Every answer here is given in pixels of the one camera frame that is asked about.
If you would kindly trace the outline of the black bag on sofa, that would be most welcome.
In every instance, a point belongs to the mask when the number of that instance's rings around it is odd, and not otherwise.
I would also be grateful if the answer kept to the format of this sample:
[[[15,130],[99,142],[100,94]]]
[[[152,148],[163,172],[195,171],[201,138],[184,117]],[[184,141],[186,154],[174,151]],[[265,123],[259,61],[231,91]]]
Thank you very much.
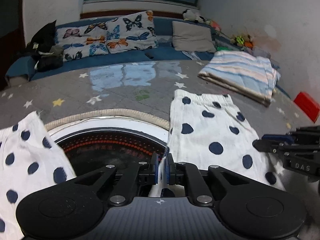
[[[63,65],[64,48],[55,43],[56,21],[42,27],[27,44],[26,50],[36,62],[36,72],[55,70]]]

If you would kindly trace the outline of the black white plush toy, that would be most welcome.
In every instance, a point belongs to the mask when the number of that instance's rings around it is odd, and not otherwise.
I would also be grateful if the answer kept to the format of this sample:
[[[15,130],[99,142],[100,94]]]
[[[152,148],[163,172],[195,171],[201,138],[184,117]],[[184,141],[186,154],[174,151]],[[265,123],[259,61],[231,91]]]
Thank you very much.
[[[190,21],[190,22],[194,22],[194,23],[201,23],[201,24],[206,23],[206,19],[204,17],[191,11],[190,9],[185,9],[185,11],[182,12],[182,16],[185,21]]]

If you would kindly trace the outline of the white navy polka dot garment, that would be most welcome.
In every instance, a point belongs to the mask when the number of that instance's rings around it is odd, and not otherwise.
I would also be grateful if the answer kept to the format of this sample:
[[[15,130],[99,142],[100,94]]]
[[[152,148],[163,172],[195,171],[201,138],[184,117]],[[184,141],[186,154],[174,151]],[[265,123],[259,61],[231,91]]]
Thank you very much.
[[[175,91],[168,150],[175,161],[205,169],[211,164],[272,187],[283,184],[272,159],[253,147],[256,131],[228,95]],[[25,196],[75,178],[63,150],[37,112],[1,130],[1,239],[21,239],[15,211]]]

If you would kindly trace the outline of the round induction cooker in table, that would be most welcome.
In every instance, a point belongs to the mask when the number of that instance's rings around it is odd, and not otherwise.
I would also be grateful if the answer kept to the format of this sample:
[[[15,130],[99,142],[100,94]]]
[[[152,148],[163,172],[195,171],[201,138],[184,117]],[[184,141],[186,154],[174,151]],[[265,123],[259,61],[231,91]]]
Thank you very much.
[[[67,116],[45,125],[62,148],[77,176],[115,165],[159,164],[167,146],[170,123],[131,109],[103,109]]]

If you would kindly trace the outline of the colourful toy pile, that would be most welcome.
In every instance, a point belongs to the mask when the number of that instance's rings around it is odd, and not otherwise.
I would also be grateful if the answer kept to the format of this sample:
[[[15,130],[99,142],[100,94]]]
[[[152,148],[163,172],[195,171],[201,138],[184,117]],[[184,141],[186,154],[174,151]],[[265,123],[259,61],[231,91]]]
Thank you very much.
[[[249,49],[253,49],[254,47],[253,36],[249,34],[233,35],[231,37],[230,43],[239,47],[245,47]]]

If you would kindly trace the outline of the grey plain cushion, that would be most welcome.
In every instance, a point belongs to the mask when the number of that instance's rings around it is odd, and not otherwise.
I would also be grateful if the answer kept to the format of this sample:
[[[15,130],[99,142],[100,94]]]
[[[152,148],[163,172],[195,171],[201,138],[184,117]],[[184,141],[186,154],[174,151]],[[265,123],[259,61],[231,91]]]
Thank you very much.
[[[211,30],[185,22],[172,22],[172,45],[177,51],[215,53]]]

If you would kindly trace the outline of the butterfly print cushion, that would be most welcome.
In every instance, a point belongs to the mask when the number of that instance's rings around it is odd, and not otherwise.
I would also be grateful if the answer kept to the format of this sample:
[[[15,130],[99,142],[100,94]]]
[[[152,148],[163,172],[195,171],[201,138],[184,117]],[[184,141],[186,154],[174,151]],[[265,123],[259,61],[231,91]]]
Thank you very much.
[[[150,10],[80,27],[59,28],[55,42],[64,48],[65,62],[158,47]]]

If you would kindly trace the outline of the folded striped blanket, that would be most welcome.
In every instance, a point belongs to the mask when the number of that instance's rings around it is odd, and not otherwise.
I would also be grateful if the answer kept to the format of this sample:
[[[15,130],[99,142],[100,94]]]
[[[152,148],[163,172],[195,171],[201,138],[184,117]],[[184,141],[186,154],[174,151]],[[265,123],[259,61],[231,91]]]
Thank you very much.
[[[244,51],[217,51],[198,77],[242,94],[268,107],[280,73],[268,58]]]

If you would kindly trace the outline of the red box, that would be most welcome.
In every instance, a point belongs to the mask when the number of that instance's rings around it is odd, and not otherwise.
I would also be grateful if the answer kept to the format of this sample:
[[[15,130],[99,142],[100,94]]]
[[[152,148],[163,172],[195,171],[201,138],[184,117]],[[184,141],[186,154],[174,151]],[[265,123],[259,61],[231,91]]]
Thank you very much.
[[[299,92],[294,103],[315,123],[319,118],[320,106],[307,92]]]

